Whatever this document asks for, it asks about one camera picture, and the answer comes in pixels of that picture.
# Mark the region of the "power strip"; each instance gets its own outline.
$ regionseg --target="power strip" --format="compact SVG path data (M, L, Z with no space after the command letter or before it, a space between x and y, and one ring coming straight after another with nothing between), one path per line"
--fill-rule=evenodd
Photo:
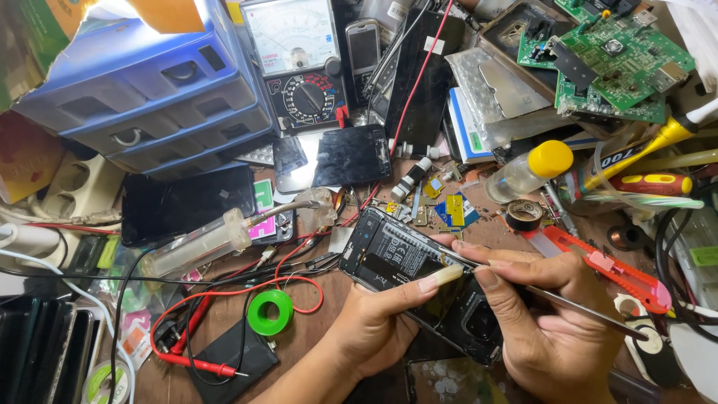
M112 208L124 176L125 172L121 168L101 155L80 161L69 152L50 183L45 199L42 200L42 210L51 217L62 219L107 211ZM67 240L67 259L61 269L67 269L80 243L80 237L76 231L60 231ZM64 255L65 246L60 242L55 251L42 259L57 267ZM17 262L31 267L42 267L26 260Z

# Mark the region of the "wooden desk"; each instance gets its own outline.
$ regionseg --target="wooden desk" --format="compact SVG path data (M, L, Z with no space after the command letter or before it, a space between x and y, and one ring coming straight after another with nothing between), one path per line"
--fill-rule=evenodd
M414 161L398 159L394 163L394 175L392 180L387 180L384 183L387 186L381 189L378 194L378 198L389 200L388 197L391 187L393 184L398 182L398 179L406 174L409 168L414 164ZM262 173L256 174L256 179L260 180L263 178L272 178L274 181L274 175L271 170L264 170ZM357 188L357 191L361 194L367 188ZM443 201L446 195L454 194L459 191L459 186L456 182L448 182L446 188L442 191L442 194L438 197L439 201ZM483 190L483 186L475 186L473 188L467 188L462 191L467 199L472 203L473 206L477 207L481 211L482 216L488 216L488 214L482 212L482 208L487 208L489 211L494 212L498 208L494 203L489 201ZM348 206L342 217L348 218L356 212L355 207ZM441 222L441 219L435 218L437 222ZM623 220L617 214L605 214L598 217L589 219L574 218L576 225L579 229L582 238L585 240L592 239L599 246L606 244L609 246L606 240L606 232L609 227L621 224ZM427 234L436 234L436 226L420 227L422 231ZM478 221L477 223L471 224L464 231L464 240L475 244L483 244L487 247L495 249L515 249L523 251L535 252L535 249L522 237L517 234L513 234L507 230L503 223L497 219L488 219L487 221ZM319 246L317 246L311 254L303 257L303 260L308 260L310 257L318 257L327 251L329 244L329 237L325 237ZM260 255L262 248L251 248L240 257L225 257L219 262L215 262L210 272L207 275L207 279L212 276L225 272L232 269L238 269L244 266L246 263L256 260ZM287 248L282 253L289 253L291 249ZM612 251L615 256L632 265L636 268L642 269L646 272L653 273L654 266L653 261L648 259L642 252L618 252ZM285 332L271 337L277 343L276 353L280 358L281 362L260 382L255 384L246 394L244 394L238 403L247 403L252 398L256 397L259 393L264 391L270 385L272 385L280 376L282 376L289 368L294 366L300 358L302 358L325 334L326 330L332 325L339 314L342 305L345 300L345 296L348 293L350 287L350 280L342 273L337 271L330 271L326 274L319 275L316 281L321 285L324 290L324 304L321 309L311 315L302 315L296 313L292 320L292 326ZM615 294L619 287L612 284L607 284L610 293ZM317 291L313 286L306 283L297 283L290 285L286 291L292 297L294 303L299 307L311 308L317 303ZM205 314L205 319L201 324L201 327L197 330L192 338L192 348L194 352L199 352L211 341L218 338L224 333L230 326L239 321L242 318L242 305L244 297L242 295L232 296L227 298L216 298L213 302L210 310ZM630 355L627 350L623 349L621 355L617 359L617 365L623 372L627 372L634 377L639 377L637 369L630 359ZM497 365L498 374L502 371L503 367L501 364ZM195 390L187 370L183 367L173 367L169 373L163 378L160 372L160 367L157 364L157 360L153 357L149 359L139 371L137 376L137 402L138 403L155 403L155 404L189 404L189 403L201 403L199 393ZM401 396L401 391L404 390L404 386L397 387L398 393ZM689 403L689 397L693 398L696 396L695 390L679 390L677 392L681 396L682 403ZM510 397L525 397L525 395L509 395ZM433 396L425 395L421 402L433 401ZM516 402L527 402L523 399Z

